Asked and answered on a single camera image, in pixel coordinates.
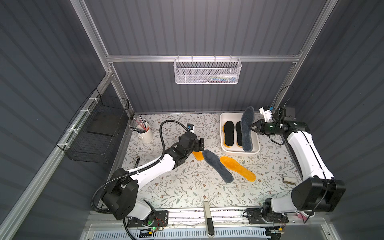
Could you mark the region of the yellow fleece insole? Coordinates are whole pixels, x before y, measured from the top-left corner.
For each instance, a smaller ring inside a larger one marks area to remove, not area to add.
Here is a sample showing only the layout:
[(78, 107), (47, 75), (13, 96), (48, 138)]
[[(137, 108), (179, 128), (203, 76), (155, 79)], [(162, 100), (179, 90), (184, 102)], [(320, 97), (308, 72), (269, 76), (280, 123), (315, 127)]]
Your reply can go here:
[(203, 161), (204, 156), (202, 152), (193, 152), (194, 157), (196, 158), (197, 161)]

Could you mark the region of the dark grey insole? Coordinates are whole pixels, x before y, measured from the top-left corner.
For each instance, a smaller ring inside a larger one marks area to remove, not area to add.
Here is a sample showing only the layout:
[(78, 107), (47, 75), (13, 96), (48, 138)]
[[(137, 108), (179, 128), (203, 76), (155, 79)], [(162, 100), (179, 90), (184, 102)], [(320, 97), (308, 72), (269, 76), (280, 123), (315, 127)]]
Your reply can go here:
[(241, 130), (243, 150), (247, 153), (253, 150), (252, 130), (250, 125), (254, 123), (255, 110), (252, 106), (247, 107), (241, 118)]
[(234, 180), (233, 175), (229, 170), (221, 163), (220, 158), (213, 152), (209, 150), (203, 151), (203, 157), (205, 161), (214, 168), (225, 183), (232, 183)]

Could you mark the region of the black insole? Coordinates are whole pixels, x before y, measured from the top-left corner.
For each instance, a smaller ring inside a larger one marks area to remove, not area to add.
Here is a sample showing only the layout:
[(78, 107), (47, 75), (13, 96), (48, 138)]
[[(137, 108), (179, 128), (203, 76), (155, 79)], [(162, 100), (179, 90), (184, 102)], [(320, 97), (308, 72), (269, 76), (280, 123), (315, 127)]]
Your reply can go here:
[(242, 137), (242, 128), (241, 128), (241, 122), (237, 122), (236, 126), (236, 134), (237, 134), (237, 145), (242, 148), (243, 147), (243, 137)]
[(235, 131), (235, 125), (232, 121), (225, 122), (223, 126), (223, 134), (224, 134), (224, 145), (227, 148), (231, 148), (234, 143), (234, 131)]

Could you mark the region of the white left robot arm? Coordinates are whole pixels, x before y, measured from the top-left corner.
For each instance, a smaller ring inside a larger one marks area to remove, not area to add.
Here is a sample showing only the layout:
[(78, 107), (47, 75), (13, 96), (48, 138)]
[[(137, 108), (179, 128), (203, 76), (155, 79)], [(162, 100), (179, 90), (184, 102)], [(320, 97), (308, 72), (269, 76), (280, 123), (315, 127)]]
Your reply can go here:
[(116, 170), (108, 183), (101, 187), (101, 200), (107, 207), (107, 213), (117, 220), (136, 218), (149, 225), (156, 211), (147, 201), (138, 200), (139, 190), (160, 175), (181, 166), (192, 152), (203, 151), (204, 147), (203, 138), (185, 132), (157, 159), (132, 170)]

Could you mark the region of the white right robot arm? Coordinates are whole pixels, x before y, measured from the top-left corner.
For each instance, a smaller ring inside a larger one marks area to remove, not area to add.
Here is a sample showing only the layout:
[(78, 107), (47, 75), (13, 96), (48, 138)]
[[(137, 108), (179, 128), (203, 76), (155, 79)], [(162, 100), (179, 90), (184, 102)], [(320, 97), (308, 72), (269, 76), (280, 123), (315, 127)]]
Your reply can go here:
[(302, 182), (280, 198), (265, 201), (267, 213), (332, 212), (346, 191), (343, 181), (335, 179), (323, 162), (311, 134), (304, 122), (286, 117), (285, 109), (273, 113), (270, 108), (260, 108), (262, 119), (249, 128), (268, 137), (280, 135), (290, 150)]

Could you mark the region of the white plastic storage box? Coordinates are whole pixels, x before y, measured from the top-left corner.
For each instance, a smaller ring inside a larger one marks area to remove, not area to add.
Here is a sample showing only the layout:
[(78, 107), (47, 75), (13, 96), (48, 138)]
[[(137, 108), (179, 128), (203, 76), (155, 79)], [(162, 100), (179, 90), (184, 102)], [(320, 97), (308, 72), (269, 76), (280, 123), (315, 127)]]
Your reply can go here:
[[(258, 134), (255, 132), (251, 132), (251, 139), (253, 145), (253, 150), (251, 152), (245, 152), (243, 147), (240, 146), (238, 143), (238, 140), (242, 140), (242, 136), (238, 135), (238, 133), (241, 133), (240, 121), (242, 115), (243, 113), (222, 113), (220, 115), (220, 143), (225, 155), (247, 157), (256, 155), (260, 152), (259, 138)], [(232, 122), (234, 124), (234, 130), (232, 132), (224, 131), (224, 126), (227, 122)], [(234, 144), (232, 146), (228, 146), (225, 142), (226, 133), (230, 133), (230, 136), (233, 136)]]

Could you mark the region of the yellow insole lower right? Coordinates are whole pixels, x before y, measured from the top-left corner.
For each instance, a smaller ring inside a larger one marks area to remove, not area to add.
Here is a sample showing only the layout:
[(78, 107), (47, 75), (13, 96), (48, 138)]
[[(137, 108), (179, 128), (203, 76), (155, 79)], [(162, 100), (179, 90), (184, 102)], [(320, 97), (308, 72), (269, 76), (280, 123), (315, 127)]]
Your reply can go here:
[(236, 172), (250, 182), (256, 180), (256, 175), (230, 157), (220, 157), (220, 162), (229, 170)]

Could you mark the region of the white pen cup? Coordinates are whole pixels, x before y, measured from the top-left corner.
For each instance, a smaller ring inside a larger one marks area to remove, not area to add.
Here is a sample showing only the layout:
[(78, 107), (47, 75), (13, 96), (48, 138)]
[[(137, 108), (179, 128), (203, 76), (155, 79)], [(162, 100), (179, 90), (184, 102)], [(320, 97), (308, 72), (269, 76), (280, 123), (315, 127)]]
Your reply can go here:
[(129, 125), (129, 128), (138, 134), (139, 139), (143, 143), (150, 143), (154, 136), (149, 123), (140, 115), (137, 118), (133, 118), (133, 120), (134, 122)]

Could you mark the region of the small white object on table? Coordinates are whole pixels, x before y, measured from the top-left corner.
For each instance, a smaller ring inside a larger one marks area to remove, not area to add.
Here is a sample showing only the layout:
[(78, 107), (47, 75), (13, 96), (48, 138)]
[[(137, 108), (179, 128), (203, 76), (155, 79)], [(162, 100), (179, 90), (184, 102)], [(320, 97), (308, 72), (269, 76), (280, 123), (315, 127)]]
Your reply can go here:
[(289, 185), (295, 185), (297, 184), (297, 179), (296, 178), (291, 178), (291, 177), (283, 177), (283, 182), (285, 184), (289, 184)]

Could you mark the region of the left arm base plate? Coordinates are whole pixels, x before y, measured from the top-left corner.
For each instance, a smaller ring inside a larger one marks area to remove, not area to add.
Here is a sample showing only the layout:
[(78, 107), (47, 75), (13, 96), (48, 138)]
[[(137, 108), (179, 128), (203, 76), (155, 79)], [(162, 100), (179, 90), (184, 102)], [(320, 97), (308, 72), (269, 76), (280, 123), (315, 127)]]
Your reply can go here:
[(138, 218), (127, 218), (127, 226), (129, 228), (141, 228), (141, 227), (167, 227), (169, 220), (169, 211), (157, 211), (154, 214), (147, 217), (145, 220), (139, 220)]

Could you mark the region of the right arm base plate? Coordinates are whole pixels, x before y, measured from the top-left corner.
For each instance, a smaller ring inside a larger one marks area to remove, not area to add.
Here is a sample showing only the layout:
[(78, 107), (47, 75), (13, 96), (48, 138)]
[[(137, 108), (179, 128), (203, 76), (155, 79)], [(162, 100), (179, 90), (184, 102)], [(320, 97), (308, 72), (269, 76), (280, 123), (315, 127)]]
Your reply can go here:
[(289, 219), (282, 213), (275, 213), (263, 208), (247, 208), (243, 212), (243, 217), (247, 218), (249, 224), (287, 224)]

